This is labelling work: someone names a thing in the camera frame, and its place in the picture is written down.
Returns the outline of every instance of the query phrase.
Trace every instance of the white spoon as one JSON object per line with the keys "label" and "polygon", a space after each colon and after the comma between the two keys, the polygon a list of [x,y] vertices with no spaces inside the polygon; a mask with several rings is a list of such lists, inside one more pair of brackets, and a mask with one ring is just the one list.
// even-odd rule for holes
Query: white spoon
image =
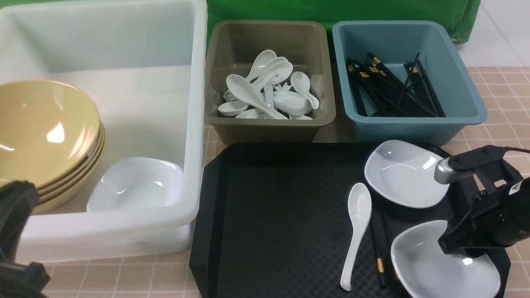
{"label": "white spoon", "polygon": [[309,77],[306,74],[303,72],[294,72],[291,75],[291,86],[293,86],[296,92],[307,98],[314,110],[319,108],[319,100],[309,92],[311,89],[311,81],[309,81]]}
{"label": "white spoon", "polygon": [[311,90],[318,96],[322,97],[324,94],[324,76],[323,75],[312,75],[311,76]]}
{"label": "white spoon", "polygon": [[282,94],[279,92],[274,97],[274,106],[293,116],[303,116],[313,109],[309,101],[298,93]]}
{"label": "white spoon", "polygon": [[274,58],[276,58],[276,53],[272,50],[265,50],[256,57],[254,60],[254,63],[252,64],[252,68],[250,68],[249,75],[246,76],[247,81],[251,81],[261,75],[265,67],[271,62]]}
{"label": "white spoon", "polygon": [[263,114],[263,111],[260,109],[249,109],[244,111],[243,113],[235,116],[236,119],[256,119],[261,114]]}
{"label": "white spoon", "polygon": [[[265,85],[275,85],[285,81],[289,78],[292,72],[293,65],[287,61],[287,58],[274,58],[269,64],[267,64],[258,79],[252,83],[252,86],[259,93]],[[223,96],[226,101],[233,101],[236,99],[233,94],[230,94],[230,90],[227,90]]]}
{"label": "white spoon", "polygon": [[354,232],[351,236],[346,261],[344,261],[340,286],[349,292],[351,291],[351,271],[354,268],[359,245],[361,244],[372,215],[372,197],[368,188],[363,183],[357,183],[351,188],[350,195],[348,196],[348,213],[350,214]]}
{"label": "white spoon", "polygon": [[291,86],[287,82],[285,82],[284,86],[281,88],[282,91],[290,91]]}
{"label": "white spoon", "polygon": [[272,85],[265,86],[264,91],[265,91],[265,104],[268,105],[269,107],[275,109],[275,107],[274,107],[274,97],[272,96],[272,92],[273,92],[272,91]]}
{"label": "white spoon", "polygon": [[291,120],[313,120],[313,118],[311,118],[309,116],[306,116],[306,115],[303,115],[303,116],[289,115],[289,119],[291,119]]}
{"label": "white spoon", "polygon": [[[280,57],[281,59],[276,59],[276,53],[272,50],[265,50],[254,59],[254,63],[252,64],[252,67],[250,68],[249,75],[246,76],[247,81],[251,81],[255,78],[259,78],[259,76],[263,73],[265,69],[267,69],[267,66],[271,63],[271,61],[274,60],[273,64],[280,61],[287,61],[286,58]],[[226,90],[226,92],[223,94],[223,98],[226,101],[233,101],[235,100],[235,97],[229,97],[230,90]]]}
{"label": "white spoon", "polygon": [[256,94],[256,90],[252,87],[249,81],[245,80],[242,76],[236,74],[229,75],[226,77],[226,85],[230,92],[241,101],[263,110],[263,112],[267,113],[274,119],[287,119],[287,117],[280,112],[266,105]]}
{"label": "white spoon", "polygon": [[221,104],[217,110],[219,113],[227,116],[227,117],[234,117],[239,114],[241,114],[244,110],[246,110],[249,107],[249,105],[246,102],[234,100],[231,102],[225,102]]}

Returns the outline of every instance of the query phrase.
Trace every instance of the blue plastic bin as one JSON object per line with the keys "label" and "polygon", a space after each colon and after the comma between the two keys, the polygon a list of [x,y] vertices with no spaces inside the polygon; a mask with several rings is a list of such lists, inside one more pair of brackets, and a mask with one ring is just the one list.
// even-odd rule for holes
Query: blue plastic bin
{"label": "blue plastic bin", "polygon": [[[333,26],[340,88],[346,115],[355,123],[359,142],[401,139],[443,145],[467,125],[484,122],[488,111],[445,29],[428,21],[346,21]],[[374,53],[405,81],[404,63],[420,61],[438,96],[445,118],[364,117],[352,97],[346,59],[371,62]],[[361,89],[368,115],[375,108]]]}

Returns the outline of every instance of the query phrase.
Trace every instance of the white plastic tub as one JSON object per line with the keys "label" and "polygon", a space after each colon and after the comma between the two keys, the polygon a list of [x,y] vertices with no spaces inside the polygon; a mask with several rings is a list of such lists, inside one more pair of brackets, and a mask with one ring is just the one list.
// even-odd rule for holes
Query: white plastic tub
{"label": "white plastic tub", "polygon": [[[0,83],[48,78],[95,101],[107,145],[76,198],[31,216],[17,261],[55,262],[184,250],[202,178],[206,1],[70,1],[0,10]],[[171,206],[86,212],[116,161],[142,156],[178,164]]]}

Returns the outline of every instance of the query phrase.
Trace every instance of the black chopsticks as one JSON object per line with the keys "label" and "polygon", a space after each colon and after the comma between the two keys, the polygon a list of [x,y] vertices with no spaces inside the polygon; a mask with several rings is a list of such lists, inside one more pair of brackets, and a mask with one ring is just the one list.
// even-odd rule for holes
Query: black chopsticks
{"label": "black chopsticks", "polygon": [[377,264],[377,277],[379,278],[379,286],[381,288],[386,288],[385,268],[383,265],[383,254],[381,252],[381,246],[379,245],[378,240],[375,237],[373,221],[370,222],[370,232],[372,233],[372,242],[374,244],[375,259],[376,259],[376,264]]}
{"label": "black chopsticks", "polygon": [[[385,230],[386,242],[388,243],[388,247],[390,248],[392,246],[393,238],[390,235],[390,226],[388,225],[388,220],[384,212],[381,212],[381,221],[383,222],[383,229]],[[388,259],[391,259],[390,250],[388,250]],[[408,292],[403,289],[403,285],[401,284],[401,281],[399,280],[399,277],[395,272],[393,265],[390,265],[390,273],[393,277],[395,277],[395,283],[399,297],[409,297]]]}
{"label": "black chopsticks", "polygon": [[[357,113],[365,117],[445,117],[438,96],[425,68],[416,54],[414,61],[403,64],[408,74],[403,83],[376,55],[369,52],[372,63],[346,61],[348,80]],[[367,115],[366,102],[375,113]]]}

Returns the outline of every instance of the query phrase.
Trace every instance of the green cloth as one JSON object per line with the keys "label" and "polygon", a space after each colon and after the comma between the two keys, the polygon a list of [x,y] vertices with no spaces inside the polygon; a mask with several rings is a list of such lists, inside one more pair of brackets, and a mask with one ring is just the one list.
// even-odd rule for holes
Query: green cloth
{"label": "green cloth", "polygon": [[207,0],[208,40],[224,20],[428,20],[445,27],[456,44],[469,40],[480,0]]}

